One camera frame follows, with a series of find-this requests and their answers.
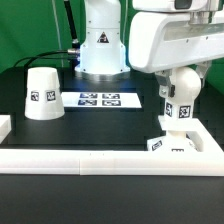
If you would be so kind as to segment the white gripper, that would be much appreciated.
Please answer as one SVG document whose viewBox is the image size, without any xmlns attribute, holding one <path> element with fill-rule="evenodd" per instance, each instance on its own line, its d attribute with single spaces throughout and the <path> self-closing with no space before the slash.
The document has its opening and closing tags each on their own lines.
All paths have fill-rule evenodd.
<svg viewBox="0 0 224 224">
<path fill-rule="evenodd" d="M 192 25 L 189 13 L 137 13 L 130 27 L 129 62 L 138 71 L 155 73 L 162 97 L 173 97 L 172 69 L 197 64 L 205 79 L 209 60 L 224 57 L 224 11 L 210 24 Z"/>
</svg>

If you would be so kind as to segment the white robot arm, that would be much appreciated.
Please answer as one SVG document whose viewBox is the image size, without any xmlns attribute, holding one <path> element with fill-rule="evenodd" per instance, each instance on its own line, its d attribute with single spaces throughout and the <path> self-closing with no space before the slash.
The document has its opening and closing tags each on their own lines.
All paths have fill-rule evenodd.
<svg viewBox="0 0 224 224">
<path fill-rule="evenodd" d="M 224 57 L 224 0 L 132 0 L 137 11 L 129 46 L 120 41 L 118 0 L 84 0 L 86 39 L 79 72 L 110 76 L 134 68 L 154 73 L 172 97 L 176 68 L 195 64 L 203 78 L 213 60 Z"/>
</svg>

